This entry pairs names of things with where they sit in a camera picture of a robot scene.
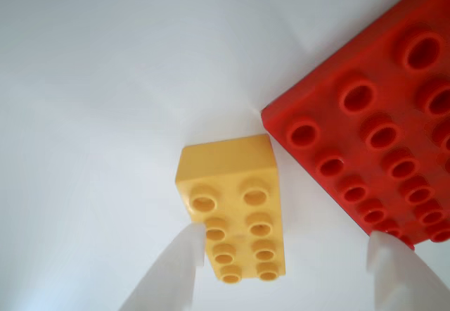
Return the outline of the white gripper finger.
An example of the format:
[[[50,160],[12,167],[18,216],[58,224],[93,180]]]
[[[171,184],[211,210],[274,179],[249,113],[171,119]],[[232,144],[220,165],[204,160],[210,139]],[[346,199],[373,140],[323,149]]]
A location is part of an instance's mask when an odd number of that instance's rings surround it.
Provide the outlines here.
[[[405,243],[373,231],[366,269],[373,276],[375,310],[448,310],[449,288]]]
[[[195,274],[205,261],[203,223],[183,229],[164,249],[121,310],[190,310]]]

